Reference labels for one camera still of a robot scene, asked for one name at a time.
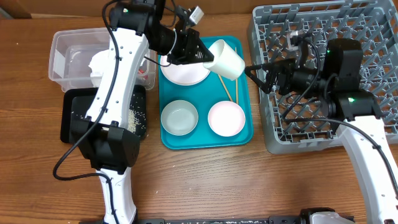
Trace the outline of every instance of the metal dish rack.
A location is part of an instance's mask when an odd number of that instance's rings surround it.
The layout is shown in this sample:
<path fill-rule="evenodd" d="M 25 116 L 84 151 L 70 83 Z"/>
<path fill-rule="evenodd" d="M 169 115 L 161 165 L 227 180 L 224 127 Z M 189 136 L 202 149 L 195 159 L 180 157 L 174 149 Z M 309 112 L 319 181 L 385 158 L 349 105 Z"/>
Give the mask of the metal dish rack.
<path fill-rule="evenodd" d="M 286 35 L 294 30 L 313 33 L 321 64 L 328 40 L 352 38 L 362 43 L 364 59 L 361 88 L 377 96 L 384 113 L 390 144 L 398 143 L 398 14 L 391 0 L 345 0 L 259 6 L 253 10 L 248 40 L 253 64 L 297 57 L 286 50 Z M 316 66 L 312 49 L 308 67 Z M 264 71 L 257 76 L 265 80 Z M 277 87 L 270 94 L 260 92 L 260 112 L 266 148 L 274 154 L 319 151 L 341 145 L 328 123 L 284 123 L 281 114 L 293 96 L 280 96 Z M 288 118 L 322 117 L 320 103 L 303 99 Z"/>

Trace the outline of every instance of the cup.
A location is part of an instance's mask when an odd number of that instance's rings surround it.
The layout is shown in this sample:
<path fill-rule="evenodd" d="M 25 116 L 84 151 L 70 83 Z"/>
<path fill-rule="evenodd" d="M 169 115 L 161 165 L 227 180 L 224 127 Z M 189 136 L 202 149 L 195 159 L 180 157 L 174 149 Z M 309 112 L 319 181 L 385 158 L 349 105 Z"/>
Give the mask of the cup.
<path fill-rule="evenodd" d="M 244 60 L 224 40 L 214 42 L 209 51 L 214 60 L 203 63 L 205 68 L 230 80 L 239 78 L 243 73 Z"/>

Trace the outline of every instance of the tray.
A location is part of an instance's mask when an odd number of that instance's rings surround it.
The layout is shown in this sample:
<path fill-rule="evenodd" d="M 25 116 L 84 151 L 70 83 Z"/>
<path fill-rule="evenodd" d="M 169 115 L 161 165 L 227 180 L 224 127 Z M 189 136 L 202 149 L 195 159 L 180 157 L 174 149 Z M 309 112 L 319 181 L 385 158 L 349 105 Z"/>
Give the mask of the tray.
<path fill-rule="evenodd" d="M 223 39 L 232 49 L 235 49 L 243 58 L 243 50 L 240 41 L 232 36 L 204 37 L 201 38 L 206 47 L 216 40 Z M 180 86 L 166 79 L 159 67 L 159 103 L 160 113 L 163 108 L 174 100 L 186 100 L 192 103 L 198 110 L 199 120 L 196 128 L 187 135 L 174 136 L 169 134 L 163 127 L 160 129 L 162 142 L 169 149 L 198 149 L 218 146 L 237 146 L 246 144 L 254 134 L 253 121 L 251 116 L 250 97 L 248 83 L 243 74 L 238 78 L 239 105 L 246 115 L 246 123 L 243 130 L 233 137 L 221 137 L 214 133 L 207 122 L 207 115 L 210 108 L 219 101 L 229 100 L 228 96 L 218 78 L 218 75 L 211 72 L 205 80 L 192 86 Z M 236 102 L 235 81 L 223 79 L 228 88 L 229 94 Z"/>
<path fill-rule="evenodd" d="M 248 27 L 253 64 L 294 57 L 286 51 L 286 35 L 293 30 L 313 33 L 321 64 L 328 40 L 352 38 L 361 41 L 364 51 L 361 88 L 377 97 L 384 114 L 389 144 L 398 143 L 398 14 L 391 0 L 340 0 L 259 6 L 254 8 Z M 307 66 L 314 67 L 314 52 Z M 265 80 L 264 71 L 257 76 Z M 260 115 L 266 148 L 274 154 L 319 151 L 340 146 L 341 141 L 328 123 L 284 123 L 281 114 L 288 106 L 285 96 L 260 91 Z M 290 118 L 322 117 L 320 102 L 298 107 Z"/>

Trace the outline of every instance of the chopstick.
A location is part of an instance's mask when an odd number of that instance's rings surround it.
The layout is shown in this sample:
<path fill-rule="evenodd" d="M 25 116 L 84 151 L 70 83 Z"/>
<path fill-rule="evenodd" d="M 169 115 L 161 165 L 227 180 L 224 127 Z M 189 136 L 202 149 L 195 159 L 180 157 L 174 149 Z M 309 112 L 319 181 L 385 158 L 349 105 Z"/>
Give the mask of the chopstick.
<path fill-rule="evenodd" d="M 239 104 L 239 92 L 238 92 L 238 79 L 235 79 L 235 90 L 236 90 L 236 104 Z"/>
<path fill-rule="evenodd" d="M 226 94 L 228 95 L 229 100 L 230 100 L 231 102 L 233 102 L 232 97 L 231 97 L 231 95 L 229 94 L 229 91 L 228 91 L 228 89 L 226 88 L 225 83 L 224 83 L 223 78 L 221 77 L 221 75 L 218 75 L 218 78 L 220 78 L 220 81 L 221 81 L 221 83 L 223 84 L 224 90 L 225 90 Z"/>

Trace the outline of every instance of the wooden table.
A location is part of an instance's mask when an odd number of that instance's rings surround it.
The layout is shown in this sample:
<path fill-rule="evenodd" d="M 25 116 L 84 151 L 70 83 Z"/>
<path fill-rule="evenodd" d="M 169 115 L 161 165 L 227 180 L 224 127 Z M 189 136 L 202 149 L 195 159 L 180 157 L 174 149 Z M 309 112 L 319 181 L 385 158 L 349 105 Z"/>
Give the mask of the wooden table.
<path fill-rule="evenodd" d="M 206 16 L 202 36 L 233 35 L 250 64 L 249 14 Z M 104 215 L 98 178 L 52 177 L 70 147 L 59 139 L 63 92 L 48 78 L 59 30 L 103 27 L 99 18 L 0 21 L 0 223 L 76 223 Z M 258 90 L 248 81 L 254 137 L 238 147 L 171 151 L 160 140 L 158 87 L 147 94 L 148 136 L 133 168 L 140 218 L 260 218 L 331 207 L 365 222 L 364 201 L 342 147 L 273 155 L 261 128 Z M 398 148 L 392 146 L 395 156 Z M 62 175 L 92 172 L 76 150 Z"/>

